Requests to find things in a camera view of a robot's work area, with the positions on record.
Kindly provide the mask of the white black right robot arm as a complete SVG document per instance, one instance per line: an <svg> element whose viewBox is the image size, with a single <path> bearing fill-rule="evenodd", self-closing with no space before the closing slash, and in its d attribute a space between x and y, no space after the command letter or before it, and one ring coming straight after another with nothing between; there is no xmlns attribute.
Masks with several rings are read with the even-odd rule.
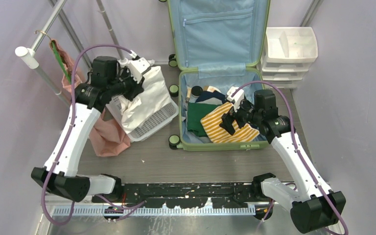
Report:
<svg viewBox="0 0 376 235"><path fill-rule="evenodd" d="M279 115L275 94L271 90L257 90L251 103L245 98L244 90L231 87L226 98L232 107L222 115L220 127L230 135L235 133L235 123L239 128L246 124L258 127L282 158L296 187L292 189L274 174L265 173L253 178L253 197L258 201L269 198L277 202L290 213L295 228L303 234L337 224L346 198L342 192L329 187L300 149L292 120Z"/></svg>

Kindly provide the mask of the white perforated plastic basket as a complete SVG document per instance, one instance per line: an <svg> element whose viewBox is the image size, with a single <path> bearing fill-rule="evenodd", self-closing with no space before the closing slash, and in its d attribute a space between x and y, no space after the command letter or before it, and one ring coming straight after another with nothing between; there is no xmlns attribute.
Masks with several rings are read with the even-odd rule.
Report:
<svg viewBox="0 0 376 235"><path fill-rule="evenodd" d="M119 125L122 126L121 103L118 97L114 97L112 101L106 105L106 108L109 110L113 118L119 123ZM170 101L160 110L150 115L136 129L127 134L127 136L131 142L144 141L166 125L170 124L178 113L178 105L174 101Z"/></svg>

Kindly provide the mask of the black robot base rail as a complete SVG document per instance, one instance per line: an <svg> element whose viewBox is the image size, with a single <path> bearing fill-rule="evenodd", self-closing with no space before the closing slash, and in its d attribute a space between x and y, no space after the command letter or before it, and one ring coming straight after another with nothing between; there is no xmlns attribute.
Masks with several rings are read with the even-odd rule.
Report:
<svg viewBox="0 0 376 235"><path fill-rule="evenodd" d="M117 196L93 196L105 203L107 219L130 216L251 215L268 219L270 199L258 198L251 183L139 183L124 184Z"/></svg>

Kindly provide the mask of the green ribbed hard-shell suitcase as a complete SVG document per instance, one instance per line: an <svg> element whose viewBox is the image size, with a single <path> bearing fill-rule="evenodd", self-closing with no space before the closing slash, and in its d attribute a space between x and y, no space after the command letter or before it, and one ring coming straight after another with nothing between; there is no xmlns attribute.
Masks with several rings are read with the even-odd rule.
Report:
<svg viewBox="0 0 376 235"><path fill-rule="evenodd" d="M188 89L211 85L222 93L242 87L248 100L263 89L257 70L269 15L268 0L169 0L178 78L179 133L169 137L172 149L218 151L262 149L263 136L249 142L204 143L188 130Z"/></svg>

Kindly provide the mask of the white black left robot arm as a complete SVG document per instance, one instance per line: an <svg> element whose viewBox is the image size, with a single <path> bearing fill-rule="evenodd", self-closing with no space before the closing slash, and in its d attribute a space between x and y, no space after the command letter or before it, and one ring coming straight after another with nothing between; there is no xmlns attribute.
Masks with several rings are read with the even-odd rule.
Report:
<svg viewBox="0 0 376 235"><path fill-rule="evenodd" d="M107 104L117 95L140 92L141 85L118 59L99 56L89 72L90 83L72 83L72 100L66 125L43 167L35 167L31 178L42 188L41 201L53 194L74 203L85 197L104 197L117 202L123 197L119 177L78 175L78 165L87 141L102 157L118 155L130 147L130 138L115 120L105 121Z"/></svg>

